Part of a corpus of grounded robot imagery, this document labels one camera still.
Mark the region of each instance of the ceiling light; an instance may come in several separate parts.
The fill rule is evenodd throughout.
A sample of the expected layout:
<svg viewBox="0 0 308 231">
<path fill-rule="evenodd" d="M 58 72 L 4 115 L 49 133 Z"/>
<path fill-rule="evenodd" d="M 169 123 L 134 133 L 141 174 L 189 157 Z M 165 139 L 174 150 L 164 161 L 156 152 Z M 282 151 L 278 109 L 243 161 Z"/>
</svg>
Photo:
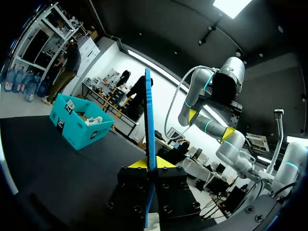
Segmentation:
<svg viewBox="0 0 308 231">
<path fill-rule="evenodd" d="M 39 6 L 37 7 L 37 9 L 35 10 L 35 12 L 38 12 L 41 6 L 42 6 L 42 4 L 39 5 Z"/>
<path fill-rule="evenodd" d="M 278 26 L 278 30 L 283 33 L 283 28 L 281 26 Z"/>
<path fill-rule="evenodd" d="M 299 143 L 303 146 L 308 147 L 308 139 L 303 139 L 303 138 L 298 138 L 298 137 L 293 137 L 293 136 L 287 136 L 287 142 L 288 143 L 295 142 L 295 143 Z"/>
<path fill-rule="evenodd" d="M 162 68 L 160 68 L 159 66 L 155 65 L 154 63 L 152 63 L 151 61 L 143 58 L 142 56 L 138 55 L 137 53 L 128 50 L 129 55 L 135 57 L 136 59 L 140 60 L 141 62 L 145 63 L 146 65 L 148 65 L 149 67 L 153 68 L 154 71 L 160 73 L 161 75 L 165 76 L 166 78 L 168 78 L 171 82 L 173 82 L 176 85 L 179 85 L 180 81 L 178 81 L 176 78 L 174 78 L 171 74 L 169 74 L 167 71 L 163 70 Z M 183 84 L 180 87 L 184 92 L 188 92 L 188 88 L 186 86 L 184 86 Z M 205 105 L 204 108 L 215 118 L 215 120 L 217 120 L 217 122 L 219 122 L 222 126 L 227 127 L 228 125 L 226 124 L 225 121 L 223 121 L 223 119 L 216 113 L 213 111 L 212 108 L 210 108 L 208 105 Z"/>
<path fill-rule="evenodd" d="M 264 157 L 261 157 L 259 155 L 258 155 L 258 159 L 263 160 L 264 162 L 267 162 L 267 163 L 271 163 L 271 160 L 264 158 Z"/>
<path fill-rule="evenodd" d="M 234 19 L 252 0 L 215 0 L 213 6 Z"/>
</svg>

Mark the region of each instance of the water bottle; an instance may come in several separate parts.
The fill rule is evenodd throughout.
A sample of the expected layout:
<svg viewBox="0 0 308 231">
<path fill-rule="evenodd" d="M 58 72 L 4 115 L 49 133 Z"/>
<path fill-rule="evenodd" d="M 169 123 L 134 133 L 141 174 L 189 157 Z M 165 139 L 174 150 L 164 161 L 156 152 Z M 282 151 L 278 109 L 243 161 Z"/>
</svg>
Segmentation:
<svg viewBox="0 0 308 231">
<path fill-rule="evenodd" d="M 40 87 L 38 88 L 38 96 L 43 98 L 46 95 L 46 91 L 49 87 L 49 77 L 46 77 L 44 81 L 41 83 Z"/>
<path fill-rule="evenodd" d="M 4 91 L 5 92 L 10 92 L 12 91 L 12 87 L 13 87 L 13 83 L 15 81 L 15 77 L 16 77 L 16 70 L 15 70 L 16 64 L 14 65 L 13 68 L 11 68 L 8 71 L 8 74 L 6 75 L 6 79 L 5 79 L 5 85 L 4 85 Z"/>
<path fill-rule="evenodd" d="M 19 93 L 21 89 L 21 84 L 24 80 L 25 73 L 24 73 L 24 67 L 21 68 L 21 70 L 17 71 L 15 81 L 13 83 L 12 92 Z"/>
<path fill-rule="evenodd" d="M 24 94 L 27 84 L 28 84 L 32 79 L 33 79 L 33 73 L 32 73 L 32 71 L 26 73 L 25 78 L 24 78 L 24 80 L 23 80 L 23 82 L 22 82 L 22 84 L 21 84 L 21 88 L 20 88 L 21 93 Z"/>
<path fill-rule="evenodd" d="M 27 84 L 25 90 L 25 100 L 31 103 L 34 99 L 35 93 L 38 89 L 38 76 L 34 76 L 34 78 Z"/>
</svg>

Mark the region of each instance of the cable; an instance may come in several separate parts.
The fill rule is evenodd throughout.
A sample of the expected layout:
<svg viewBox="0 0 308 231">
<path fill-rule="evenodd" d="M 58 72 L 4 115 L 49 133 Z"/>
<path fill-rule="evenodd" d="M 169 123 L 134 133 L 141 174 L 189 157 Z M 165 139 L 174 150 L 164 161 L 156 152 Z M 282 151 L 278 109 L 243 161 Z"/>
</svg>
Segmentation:
<svg viewBox="0 0 308 231">
<path fill-rule="evenodd" d="M 277 192 L 275 192 L 274 195 L 273 195 L 272 197 L 277 196 L 277 195 L 280 194 L 282 191 L 284 191 L 284 190 L 286 190 L 286 189 L 288 189 L 288 188 L 290 188 L 290 187 L 293 187 L 294 185 L 296 185 L 295 182 L 293 182 L 293 183 L 291 183 L 291 184 L 288 184 L 288 185 L 284 186 L 283 188 L 281 188 L 281 189 L 279 189 Z"/>
<path fill-rule="evenodd" d="M 166 136 L 169 140 L 175 140 L 175 139 L 179 138 L 180 136 L 182 136 L 182 135 L 191 127 L 191 126 L 189 126 L 185 131 L 183 131 L 183 132 L 182 132 L 180 135 L 178 135 L 177 137 L 172 138 L 172 137 L 169 137 L 169 136 L 167 135 L 167 123 L 168 123 L 168 118 L 169 118 L 169 115 L 170 115 L 170 112 L 171 112 L 173 103 L 174 103 L 174 101 L 175 101 L 175 98 L 176 98 L 176 96 L 177 96 L 177 94 L 178 94 L 178 91 L 180 90 L 181 84 L 185 81 L 185 79 L 187 78 L 187 76 L 188 76 L 191 72 L 193 72 L 194 70 L 196 70 L 196 69 L 198 69 L 198 68 L 205 69 L 205 70 L 208 70 L 208 71 L 212 71 L 212 72 L 214 72 L 214 73 L 216 72 L 216 69 L 214 69 L 214 68 L 210 68 L 210 67 L 207 67 L 207 66 L 195 66 L 195 67 L 193 67 L 192 69 L 190 69 L 190 70 L 184 75 L 184 77 L 183 77 L 182 80 L 180 81 L 180 83 L 179 83 L 179 85 L 178 85 L 178 87 L 177 87 L 177 89 L 176 89 L 176 91 L 175 91 L 175 93 L 174 93 L 174 96 L 173 96 L 173 99 L 172 99 L 172 102 L 171 102 L 171 104 L 170 104 L 170 107 L 169 107 L 169 110 L 168 110 L 168 113 L 167 113 L 167 116 L 166 116 L 166 120 L 165 120 L 165 136 Z"/>
<path fill-rule="evenodd" d="M 211 215 L 209 215 L 209 216 L 207 216 L 206 218 L 204 218 L 204 220 L 209 219 L 209 218 L 210 218 L 213 214 L 215 214 L 218 210 L 219 210 L 219 208 L 216 209 L 216 211 L 214 211 Z"/>
<path fill-rule="evenodd" d="M 215 204 L 214 201 L 210 201 L 209 203 L 206 204 L 206 206 L 204 206 L 204 207 L 201 209 L 201 211 L 202 211 L 203 209 L 205 209 L 205 208 L 210 208 L 210 207 L 213 206 L 214 204 Z"/>
<path fill-rule="evenodd" d="M 261 194 L 261 192 L 263 191 L 263 181 L 264 180 L 266 180 L 266 179 L 264 179 L 264 178 L 262 178 L 262 179 L 258 179 L 255 183 L 254 183 L 254 185 L 250 188 L 250 190 L 248 191 L 248 193 L 246 194 L 246 196 L 241 200 L 241 202 L 239 203 L 239 205 L 236 207 L 236 209 L 234 210 L 234 212 L 235 211 L 237 211 L 241 206 L 242 206 L 242 204 L 244 204 L 244 202 L 246 201 L 246 199 L 248 198 L 248 196 L 250 195 L 250 193 L 256 188 L 256 186 L 257 186 L 257 184 L 258 183 L 260 183 L 261 182 L 261 187 L 260 187 L 260 190 L 259 190 L 259 192 L 258 192 L 258 194 L 257 194 L 257 197 L 259 197 L 260 196 L 260 194 Z"/>
<path fill-rule="evenodd" d="M 218 217 L 218 218 L 222 218 L 222 217 L 229 216 L 229 215 L 231 215 L 231 213 L 228 213 L 228 214 L 226 214 L 226 215 L 222 215 L 222 216 L 220 216 L 220 217 Z"/>
<path fill-rule="evenodd" d="M 209 212 L 211 212 L 214 208 L 216 208 L 216 206 L 214 206 L 213 208 L 211 208 L 207 213 L 201 215 L 201 218 L 204 218 Z"/>
</svg>

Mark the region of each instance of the workbench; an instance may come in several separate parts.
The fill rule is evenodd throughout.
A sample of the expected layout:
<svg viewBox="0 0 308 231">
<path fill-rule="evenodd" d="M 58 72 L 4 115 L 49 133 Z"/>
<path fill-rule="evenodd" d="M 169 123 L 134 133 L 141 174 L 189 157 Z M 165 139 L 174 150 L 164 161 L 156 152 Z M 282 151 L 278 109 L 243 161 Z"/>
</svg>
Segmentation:
<svg viewBox="0 0 308 231">
<path fill-rule="evenodd" d="M 82 96 L 85 97 L 87 99 L 87 95 L 92 96 L 98 103 L 100 103 L 102 106 L 105 104 L 106 99 L 104 99 L 101 95 L 97 94 L 95 91 L 93 91 L 93 89 L 91 87 L 89 87 L 88 85 L 86 85 L 85 83 L 82 83 Z M 113 107 L 113 105 L 111 105 L 109 102 L 107 102 L 107 105 L 105 106 L 105 108 L 103 109 L 105 112 L 110 111 L 112 114 L 116 115 L 119 110 L 117 110 L 116 108 Z M 125 114 L 120 113 L 120 115 L 118 116 L 118 119 L 122 120 L 125 124 L 127 124 L 131 129 L 129 131 L 129 133 L 127 134 L 127 136 L 130 136 L 130 134 L 133 132 L 133 130 L 135 129 L 135 127 L 138 125 L 138 122 L 130 119 L 129 117 L 127 117 Z"/>
<path fill-rule="evenodd" d="M 34 197 L 49 212 L 48 217 L 72 227 L 108 201 L 122 166 L 145 156 L 112 130 L 76 151 L 48 116 L 0 119 L 0 131 L 6 162 L 19 191 L 15 198 L 42 229 L 50 225 L 39 215 Z"/>
</svg>

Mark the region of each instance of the monitor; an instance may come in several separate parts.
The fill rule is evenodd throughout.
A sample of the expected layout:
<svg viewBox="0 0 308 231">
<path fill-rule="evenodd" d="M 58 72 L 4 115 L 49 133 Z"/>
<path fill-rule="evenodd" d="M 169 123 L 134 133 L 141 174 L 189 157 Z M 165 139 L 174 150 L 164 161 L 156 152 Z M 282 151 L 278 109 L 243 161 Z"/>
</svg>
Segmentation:
<svg viewBox="0 0 308 231">
<path fill-rule="evenodd" d="M 216 172 L 219 174 L 222 174 L 226 167 L 224 167 L 222 164 L 219 164 L 216 168 Z"/>
<path fill-rule="evenodd" d="M 198 150 L 195 152 L 195 154 L 192 156 L 192 158 L 197 160 L 199 158 L 201 152 L 202 152 L 202 149 L 198 148 Z"/>
<path fill-rule="evenodd" d="M 181 133 L 176 131 L 174 128 L 170 128 L 169 132 L 167 133 L 167 135 L 171 138 L 175 138 L 178 135 L 180 135 Z M 185 136 L 181 135 L 180 137 L 176 138 L 175 140 L 169 140 L 168 144 L 171 144 L 171 142 L 176 142 L 179 139 L 184 139 Z"/>
</svg>

